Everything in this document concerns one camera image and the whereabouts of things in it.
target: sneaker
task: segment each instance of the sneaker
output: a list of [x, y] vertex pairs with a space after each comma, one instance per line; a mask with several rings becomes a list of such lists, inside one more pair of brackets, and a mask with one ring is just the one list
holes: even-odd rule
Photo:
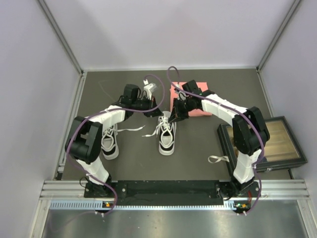
[[176, 123], [168, 123], [171, 112], [162, 112], [163, 116], [158, 118], [158, 125], [152, 135], [144, 135], [150, 137], [153, 135], [159, 136], [158, 151], [162, 155], [171, 155], [174, 153]]
[[101, 140], [101, 150], [103, 152], [104, 158], [107, 160], [113, 160], [119, 155], [119, 148], [117, 145], [117, 135], [118, 132], [128, 130], [128, 131], [137, 131], [141, 130], [144, 126], [136, 129], [122, 129], [118, 130], [118, 125], [115, 124], [112, 127], [109, 127], [103, 132], [103, 137]]

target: cable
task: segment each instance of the cable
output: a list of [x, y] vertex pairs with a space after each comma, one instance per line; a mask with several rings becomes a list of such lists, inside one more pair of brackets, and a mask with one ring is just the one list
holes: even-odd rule
[[82, 186], [83, 188], [85, 188], [85, 186], [83, 186], [83, 185], [81, 184], [81, 180], [82, 180], [82, 179], [86, 179], [87, 182], [88, 182], [88, 179], [87, 179], [85, 176], [83, 176], [83, 177], [81, 177], [81, 179], [79, 179], [79, 185]]
[[[171, 84], [174, 88], [176, 88], [176, 89], [179, 90], [180, 92], [185, 93], [186, 95], [191, 95], [191, 96], [193, 96], [193, 97], [197, 97], [197, 98], [200, 98], [200, 99], [202, 99], [202, 100], [208, 100], [208, 101], [210, 101], [210, 102], [212, 102], [212, 103], [216, 103], [216, 104], [219, 105], [219, 102], [217, 102], [217, 101], [215, 101], [215, 100], [213, 100], [213, 99], [206, 98], [206, 97], [203, 97], [203, 96], [200, 96], [200, 95], [197, 95], [197, 94], [193, 94], [193, 93], [187, 92], [187, 91], [185, 91], [185, 90], [183, 90], [183, 89], [177, 87], [177, 86], [172, 82], [172, 80], [170, 79], [170, 76], [169, 76], [169, 72], [170, 72], [170, 70], [171, 70], [172, 68], [176, 70], [176, 73], [177, 73], [177, 83], [178, 83], [178, 84], [179, 84], [179, 82], [180, 82], [180, 74], [179, 74], [178, 69], [177, 69], [176, 67], [174, 67], [174, 66], [170, 66], [170, 67], [167, 69], [167, 72], [166, 72], [167, 79], [169, 80], [170, 84]], [[254, 206], [258, 203], [258, 200], [259, 200], [260, 194], [261, 194], [261, 190], [262, 190], [262, 181], [261, 181], [261, 178], [260, 178], [260, 176], [258, 175], [258, 173], [257, 173], [257, 171], [256, 171], [256, 169], [255, 169], [255, 167], [256, 167], [256, 165], [257, 165], [258, 163], [261, 162], [261, 160], [262, 160], [263, 157], [264, 157], [264, 144], [263, 144], [263, 141], [262, 141], [262, 139], [261, 139], [261, 137], [260, 137], [260, 134], [259, 134], [259, 132], [257, 131], [257, 129], [255, 128], [255, 126], [252, 124], [252, 122], [251, 122], [243, 113], [239, 112], [238, 110], [236, 110], [236, 109], [234, 109], [234, 108], [232, 108], [232, 107], [226, 106], [226, 105], [220, 105], [220, 106], [223, 107], [223, 108], [229, 109], [229, 110], [231, 110], [231, 111], [237, 113], [238, 115], [240, 115], [240, 116], [250, 125], [250, 127], [252, 128], [252, 130], [254, 131], [255, 135], [257, 136], [257, 138], [258, 138], [258, 140], [259, 140], [259, 142], [260, 142], [260, 147], [261, 147], [261, 150], [262, 150], [262, 151], [261, 151], [261, 153], [260, 153], [260, 155], [259, 155], [257, 161], [255, 161], [255, 162], [252, 164], [254, 175], [255, 175], [256, 177], [258, 177], [258, 179], [259, 179], [259, 192], [258, 192], [257, 198], [256, 198], [256, 200], [255, 200], [253, 206], [250, 208], [249, 211], [246, 212], [246, 214], [248, 214], [248, 213], [250, 213], [250, 212], [252, 211], [252, 209], [254, 208]]]
[[[147, 79], [148, 77], [154, 77], [154, 78], [156, 78], [156, 79], [161, 83], [161, 85], [162, 85], [162, 88], [163, 88], [163, 96], [162, 96], [161, 101], [158, 103], [158, 105], [157, 105], [156, 107], [152, 108], [152, 109], [144, 110], [144, 111], [142, 111], [142, 110], [134, 110], [134, 109], [127, 109], [127, 108], [113, 108], [113, 109], [109, 109], [109, 110], [107, 110], [107, 111], [101, 111], [101, 112], [98, 112], [98, 113], [96, 113], [96, 114], [93, 114], [93, 115], [91, 115], [91, 116], [86, 117], [86, 118], [80, 123], [80, 125], [77, 127], [77, 129], [75, 130], [73, 136], [71, 137], [71, 139], [70, 139], [70, 141], [69, 141], [68, 147], [67, 147], [67, 149], [66, 149], [66, 159], [69, 161], [69, 163], [70, 163], [72, 166], [74, 166], [74, 167], [78, 168], [79, 170], [82, 170], [84, 173], [88, 174], [88, 172], [87, 172], [85, 169], [83, 169], [81, 166], [78, 166], [78, 165], [76, 165], [76, 164], [73, 163], [73, 161], [70, 159], [69, 151], [70, 151], [70, 147], [71, 147], [72, 143], [74, 142], [74, 140], [75, 140], [75, 138], [76, 138], [78, 132], [80, 131], [81, 127], [82, 127], [89, 119], [91, 119], [91, 118], [93, 118], [93, 117], [95, 117], [95, 116], [99, 116], [99, 115], [102, 115], [102, 114], [105, 114], [105, 113], [108, 113], [108, 112], [117, 111], [117, 110], [123, 110], [123, 111], [134, 112], [134, 113], [149, 113], [149, 112], [154, 111], [154, 110], [156, 110], [156, 109], [158, 109], [158, 108], [160, 107], [160, 105], [163, 103], [164, 98], [165, 98], [165, 87], [164, 87], [164, 84], [163, 84], [162, 80], [161, 80], [159, 77], [157, 77], [156, 75], [154, 75], [154, 74], [148, 74], [148, 75], [146, 75], [146, 76], [144, 77], [144, 79]], [[118, 195], [117, 195], [117, 193], [115, 192], [115, 190], [114, 190], [110, 185], [106, 184], [106, 183], [103, 182], [103, 181], [100, 181], [98, 178], [94, 177], [93, 175], [89, 175], [89, 176], [90, 176], [92, 179], [94, 179], [94, 180], [98, 181], [99, 183], [101, 183], [102, 185], [108, 187], [108, 188], [113, 192], [113, 194], [114, 194], [114, 203], [113, 203], [112, 207], [110, 208], [110, 210], [108, 210], [108, 212], [105, 213], [105, 216], [106, 216], [106, 215], [110, 214], [110, 213], [113, 211], [113, 209], [115, 208], [115, 206], [116, 206], [116, 204], [117, 204], [117, 201], [118, 201]], [[84, 213], [81, 213], [81, 214], [77, 215], [76, 217], [74, 217], [74, 218], [70, 219], [69, 221], [67, 221], [64, 226], [60, 227], [60, 228], [57, 229], [57, 230], [54, 230], [54, 229], [52, 228], [52, 222], [50, 221], [50, 228], [51, 228], [51, 230], [52, 230], [53, 232], [58, 232], [58, 231], [60, 231], [62, 228], [64, 228], [65, 226], [67, 226], [70, 222], [72, 222], [73, 220], [75, 220], [75, 219], [78, 218], [79, 216], [84, 215], [84, 214], [86, 214], [86, 213], [92, 213], [92, 212], [89, 211], [89, 212], [84, 212]]]

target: gray floor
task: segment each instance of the gray floor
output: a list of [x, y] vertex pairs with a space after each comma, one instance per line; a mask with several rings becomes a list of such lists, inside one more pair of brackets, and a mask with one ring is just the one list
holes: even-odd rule
[[232, 211], [114, 211], [102, 218], [50, 210], [43, 238], [307, 238], [296, 201], [260, 201], [248, 215]]
[[[84, 86], [78, 115], [88, 116], [104, 110], [118, 100], [128, 83], [143, 88], [143, 77], [153, 73], [164, 80], [167, 89], [161, 110], [169, 111], [170, 85], [166, 79], [166, 71], [119, 71], [89, 72]], [[207, 82], [209, 89], [230, 102], [244, 106], [257, 106], [264, 118], [270, 114], [255, 69], [213, 69], [213, 70], [181, 70], [183, 81], [196, 80]], [[150, 82], [159, 82], [149, 78]], [[157, 101], [161, 100], [161, 86], [155, 92]], [[142, 137], [152, 134], [157, 125], [157, 118], [147, 118], [143, 114], [134, 114], [118, 128], [138, 128], [136, 132], [120, 132], [117, 141], [119, 156], [115, 160], [102, 162], [113, 180], [196, 180], [196, 179], [228, 179], [229, 174], [225, 162], [210, 164], [209, 155], [223, 155], [217, 128], [222, 120], [215, 116], [189, 118], [177, 123], [175, 152], [171, 156], [163, 156], [158, 151], [158, 139]], [[84, 174], [66, 163], [62, 179], [80, 179]], [[274, 171], [263, 174], [264, 179], [288, 179], [285, 171]]]

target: white shoelace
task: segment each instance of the white shoelace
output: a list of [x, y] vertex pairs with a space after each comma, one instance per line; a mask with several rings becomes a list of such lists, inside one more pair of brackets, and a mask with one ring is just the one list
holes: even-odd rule
[[[117, 132], [122, 132], [122, 131], [125, 131], [125, 130], [128, 130], [128, 131], [138, 131], [138, 130], [141, 130], [143, 129], [144, 126], [141, 126], [139, 128], [136, 128], [136, 129], [120, 129], [120, 130], [117, 130]], [[115, 125], [113, 125], [112, 127], [106, 129], [104, 132], [103, 132], [103, 137], [101, 139], [101, 147], [104, 149], [104, 150], [112, 150], [113, 147], [114, 147], [114, 139], [113, 139], [113, 136], [112, 134], [115, 133], [114, 131], [114, 128], [115, 128]], [[104, 139], [108, 137], [107, 139], [110, 139], [111, 140], [111, 144], [108, 148], [105, 148], [104, 146]]]
[[228, 156], [216, 156], [216, 155], [210, 155], [208, 157], [208, 162], [211, 163], [211, 164], [215, 164], [215, 163], [218, 163], [220, 161], [225, 161], [225, 162], [229, 162], [229, 158]]
[[160, 122], [156, 126], [154, 132], [151, 135], [142, 135], [142, 137], [151, 137], [151, 136], [154, 136], [154, 135], [158, 136], [159, 130], [160, 130], [161, 126], [162, 126], [163, 127], [163, 132], [161, 134], [161, 137], [163, 137], [165, 132], [168, 132], [169, 136], [170, 136], [170, 141], [168, 142], [167, 145], [164, 145], [164, 146], [169, 146], [173, 142], [173, 135], [171, 133], [171, 125], [168, 123], [168, 118], [167, 117], [161, 117], [161, 118], [159, 118], [159, 120], [160, 120]]

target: aluminum frame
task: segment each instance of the aluminum frame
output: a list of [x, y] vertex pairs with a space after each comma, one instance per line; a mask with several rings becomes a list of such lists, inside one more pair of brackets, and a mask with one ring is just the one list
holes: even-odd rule
[[57, 173], [63, 173], [63, 171], [64, 171], [65, 162], [66, 162], [66, 152], [65, 152], [65, 149], [64, 149], [64, 145], [66, 143], [68, 132], [70, 130], [70, 127], [71, 127], [71, 124], [73, 122], [73, 119], [74, 119], [74, 117], [76, 117], [77, 112], [78, 112], [80, 99], [81, 99], [81, 96], [83, 94], [83, 90], [84, 90], [84, 86], [85, 86], [85, 82], [86, 82], [86, 77], [87, 77], [87, 73], [84, 72], [80, 76], [80, 78], [78, 80], [78, 83], [77, 83], [77, 89], [76, 89], [74, 97], [73, 97], [73, 104], [71, 106], [70, 114], [68, 116], [67, 126], [66, 126], [66, 129], [64, 130], [64, 136], [63, 136], [63, 139], [62, 139], [62, 141], [60, 143], [58, 164], [57, 164], [57, 167], [56, 167], [54, 178], [57, 176]]
[[262, 69], [264, 68], [269, 56], [272, 54], [277, 42], [279, 41], [279, 39], [281, 38], [284, 30], [286, 29], [286, 27], [289, 25], [291, 19], [293, 18], [295, 12], [298, 10], [300, 4], [301, 4], [302, 0], [294, 0], [293, 4], [291, 5], [290, 9], [288, 10], [284, 20], [282, 21], [280, 27], [278, 28], [276, 34], [274, 35], [271, 43], [269, 44], [265, 54], [263, 55], [259, 66], [257, 67], [258, 72], [261, 72]]
[[65, 50], [66, 54], [68, 55], [70, 61], [72, 62], [72, 64], [74, 65], [74, 67], [76, 68], [76, 70], [78, 71], [78, 73], [82, 74], [83, 73], [83, 69], [81, 68], [79, 62], [77, 61], [73, 51], [71, 50], [68, 42], [66, 41], [61, 29], [59, 28], [49, 6], [47, 5], [47, 3], [45, 2], [45, 0], [36, 0], [36, 2], [39, 4], [40, 8], [42, 9], [45, 17], [47, 18], [47, 20], [49, 21], [53, 31], [56, 33], [56, 36], [59, 40], [59, 42], [61, 43], [61, 46], [63, 47], [63, 49]]
[[[42, 237], [44, 225], [48, 216], [51, 203], [56, 201], [104, 201], [113, 202], [113, 198], [84, 198], [84, 187], [78, 181], [45, 181], [40, 195], [36, 215], [33, 221], [30, 238]], [[242, 200], [245, 198], [231, 198], [231, 200]], [[296, 200], [310, 238], [317, 238], [317, 220], [310, 195], [303, 179], [286, 180], [262, 180], [262, 197], [260, 200]], [[124, 207], [119, 210], [154, 210], [155, 207]], [[217, 210], [216, 207], [189, 206], [157, 207], [158, 210], [192, 209], [192, 210]]]

